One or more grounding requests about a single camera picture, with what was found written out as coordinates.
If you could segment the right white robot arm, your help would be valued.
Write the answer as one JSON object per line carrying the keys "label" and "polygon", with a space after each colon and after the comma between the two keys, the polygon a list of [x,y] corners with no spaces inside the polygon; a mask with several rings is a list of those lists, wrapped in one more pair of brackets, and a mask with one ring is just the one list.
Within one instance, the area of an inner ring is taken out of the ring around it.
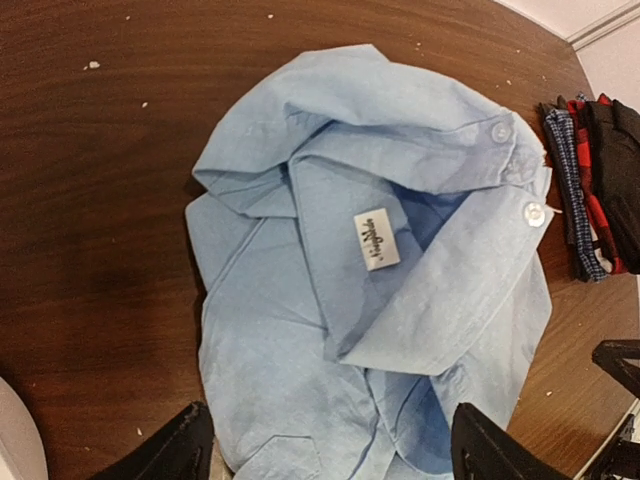
{"label": "right white robot arm", "polygon": [[604,340],[592,352],[592,362],[606,372],[636,400],[600,449],[576,479],[638,479],[639,341]]}

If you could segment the white plastic tub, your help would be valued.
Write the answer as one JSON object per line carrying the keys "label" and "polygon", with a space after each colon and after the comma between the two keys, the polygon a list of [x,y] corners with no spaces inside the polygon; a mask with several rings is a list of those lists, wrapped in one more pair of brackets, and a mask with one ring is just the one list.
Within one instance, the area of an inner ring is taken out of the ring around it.
{"label": "white plastic tub", "polygon": [[4,379],[1,379],[1,479],[49,479],[39,430],[24,402]]}

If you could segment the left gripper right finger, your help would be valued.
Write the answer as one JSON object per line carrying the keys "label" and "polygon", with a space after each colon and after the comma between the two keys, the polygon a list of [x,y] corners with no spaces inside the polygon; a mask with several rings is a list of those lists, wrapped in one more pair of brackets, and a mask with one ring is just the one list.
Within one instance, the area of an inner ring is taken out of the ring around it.
{"label": "left gripper right finger", "polygon": [[471,403],[456,408],[451,430],[454,479],[565,480]]}

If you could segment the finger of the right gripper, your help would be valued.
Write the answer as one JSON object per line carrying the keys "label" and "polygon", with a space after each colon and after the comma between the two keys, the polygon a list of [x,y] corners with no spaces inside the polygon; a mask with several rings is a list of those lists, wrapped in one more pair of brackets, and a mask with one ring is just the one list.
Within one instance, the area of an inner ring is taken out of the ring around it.
{"label": "finger of the right gripper", "polygon": [[638,340],[604,340],[592,352],[592,362],[632,395],[639,394]]}

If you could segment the light blue long sleeve shirt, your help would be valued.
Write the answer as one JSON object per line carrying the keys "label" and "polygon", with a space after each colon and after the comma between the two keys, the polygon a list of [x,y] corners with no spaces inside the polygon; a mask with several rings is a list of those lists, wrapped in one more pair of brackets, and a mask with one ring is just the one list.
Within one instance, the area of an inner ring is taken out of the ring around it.
{"label": "light blue long sleeve shirt", "polygon": [[515,112],[371,45],[303,53],[219,121],[186,220],[201,378],[238,479],[449,479],[548,324],[551,171]]}

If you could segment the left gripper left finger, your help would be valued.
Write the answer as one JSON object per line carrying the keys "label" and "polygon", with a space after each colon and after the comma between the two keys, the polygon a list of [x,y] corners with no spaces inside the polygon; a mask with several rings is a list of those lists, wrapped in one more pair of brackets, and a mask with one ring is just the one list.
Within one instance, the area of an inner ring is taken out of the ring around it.
{"label": "left gripper left finger", "polygon": [[214,428],[208,407],[190,403],[94,480],[205,480],[210,476]]}

